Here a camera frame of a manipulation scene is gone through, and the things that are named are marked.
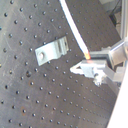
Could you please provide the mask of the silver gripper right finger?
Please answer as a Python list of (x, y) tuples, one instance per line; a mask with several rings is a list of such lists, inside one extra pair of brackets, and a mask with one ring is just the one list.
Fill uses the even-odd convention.
[(91, 58), (106, 59), (110, 67), (114, 67), (128, 60), (128, 37), (121, 39), (111, 47), (102, 48), (100, 51), (91, 51)]

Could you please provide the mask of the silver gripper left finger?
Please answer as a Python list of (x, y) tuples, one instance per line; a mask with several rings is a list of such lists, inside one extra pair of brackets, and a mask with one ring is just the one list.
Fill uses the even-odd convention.
[(74, 74), (92, 78), (96, 86), (101, 84), (121, 84), (125, 74), (125, 67), (118, 67), (113, 71), (106, 61), (81, 61), (70, 68)]

